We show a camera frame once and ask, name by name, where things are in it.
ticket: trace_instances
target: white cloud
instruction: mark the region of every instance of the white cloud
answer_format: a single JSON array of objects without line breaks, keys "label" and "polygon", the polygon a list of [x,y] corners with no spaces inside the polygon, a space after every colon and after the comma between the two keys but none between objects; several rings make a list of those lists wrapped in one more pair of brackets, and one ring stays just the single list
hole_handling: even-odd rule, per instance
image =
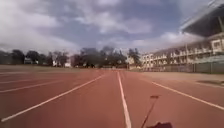
[{"label": "white cloud", "polygon": [[44,0],[0,1],[0,46],[6,50],[77,50],[78,46],[50,34],[61,25],[47,14]]},{"label": "white cloud", "polygon": [[98,0],[96,3],[92,1],[87,2],[87,0],[72,1],[79,11],[79,17],[76,17],[76,21],[82,24],[94,25],[103,34],[117,31],[123,31],[129,34],[151,32],[152,26],[147,21],[135,18],[124,19],[121,14],[118,12],[112,13],[109,9],[99,11],[100,7],[108,5],[115,6],[121,0]]},{"label": "white cloud", "polygon": [[200,39],[202,38],[190,34],[182,35],[167,32],[156,38],[145,38],[136,40],[127,40],[122,37],[115,37],[108,40],[99,41],[98,45],[101,47],[105,45],[110,45],[119,47],[121,49],[138,48],[140,49],[140,51],[150,52],[184,43],[190,43]]}]

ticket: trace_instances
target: running track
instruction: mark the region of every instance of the running track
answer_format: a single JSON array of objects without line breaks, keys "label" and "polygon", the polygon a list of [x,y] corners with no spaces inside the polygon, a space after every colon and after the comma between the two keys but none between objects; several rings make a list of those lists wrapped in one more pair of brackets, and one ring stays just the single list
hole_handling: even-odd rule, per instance
[{"label": "running track", "polygon": [[224,127],[220,87],[115,70],[0,75],[3,128],[140,128],[153,104],[146,126]]}]

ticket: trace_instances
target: green grass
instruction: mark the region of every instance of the green grass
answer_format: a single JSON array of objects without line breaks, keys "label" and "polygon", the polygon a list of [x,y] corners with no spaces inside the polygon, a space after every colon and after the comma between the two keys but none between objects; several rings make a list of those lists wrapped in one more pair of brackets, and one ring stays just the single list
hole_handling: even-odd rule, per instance
[{"label": "green grass", "polygon": [[0,65],[0,72],[77,72],[76,68],[43,67],[34,65]]}]

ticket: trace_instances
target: building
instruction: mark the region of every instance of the building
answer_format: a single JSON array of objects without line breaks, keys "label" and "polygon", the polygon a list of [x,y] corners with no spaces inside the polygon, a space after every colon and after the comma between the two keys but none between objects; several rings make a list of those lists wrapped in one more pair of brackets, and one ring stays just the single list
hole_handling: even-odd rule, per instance
[{"label": "building", "polygon": [[133,58],[127,57],[127,63],[128,63],[128,68],[130,70],[136,69],[135,62],[134,62],[134,59]]},{"label": "building", "polygon": [[202,10],[184,22],[181,30],[183,33],[199,35],[203,40],[185,42],[150,55],[145,54],[142,56],[143,68],[151,67],[154,71],[188,71],[187,65],[224,55],[224,1],[210,2]]},{"label": "building", "polygon": [[70,57],[68,57],[68,58],[67,58],[67,61],[66,61],[66,63],[65,63],[65,67],[66,67],[66,68],[72,68],[72,66],[74,66],[74,65],[73,65],[74,62],[75,62],[74,56],[70,56]]},{"label": "building", "polygon": [[142,63],[142,68],[144,70],[149,70],[150,68],[153,67],[152,54],[151,53],[142,54],[141,57],[140,57],[140,61]]},{"label": "building", "polygon": [[24,64],[33,64],[33,61],[30,58],[25,57],[23,63]]}]

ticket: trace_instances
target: track lane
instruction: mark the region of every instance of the track lane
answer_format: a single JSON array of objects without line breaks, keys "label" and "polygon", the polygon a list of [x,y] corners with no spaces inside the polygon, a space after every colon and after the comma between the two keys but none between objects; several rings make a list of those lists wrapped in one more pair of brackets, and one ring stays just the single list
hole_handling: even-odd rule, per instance
[{"label": "track lane", "polygon": [[63,83],[50,86],[42,86],[13,93],[0,93],[0,104],[3,104],[0,106],[0,118],[22,111],[99,75],[99,73],[88,74],[88,76],[81,76],[79,79],[67,80]]},{"label": "track lane", "polygon": [[147,126],[170,122],[174,128],[224,127],[224,111],[142,81],[139,73],[122,74],[132,128],[141,127],[154,102],[150,99],[152,95],[159,95],[160,98],[149,116]]},{"label": "track lane", "polygon": [[10,128],[124,128],[116,72],[4,124]]},{"label": "track lane", "polygon": [[224,107],[224,88],[180,80],[155,79],[145,76],[142,76],[142,78]]},{"label": "track lane", "polygon": [[16,88],[23,88],[29,86],[35,86],[39,84],[49,83],[52,81],[66,81],[78,78],[79,76],[88,75],[88,72],[79,73],[63,73],[63,74],[49,74],[49,75],[29,75],[22,76],[23,79],[19,79],[15,76],[10,76],[10,80],[0,80],[0,91],[11,90]]},{"label": "track lane", "polygon": [[62,80],[54,80],[54,81],[48,81],[46,83],[39,83],[39,84],[32,84],[32,85],[23,86],[23,87],[4,89],[4,90],[0,90],[0,93],[10,93],[10,92],[15,92],[15,91],[21,91],[21,90],[24,90],[24,89],[33,89],[33,88],[36,88],[36,87],[57,84],[57,83],[60,83],[60,82],[63,82],[63,81]]}]

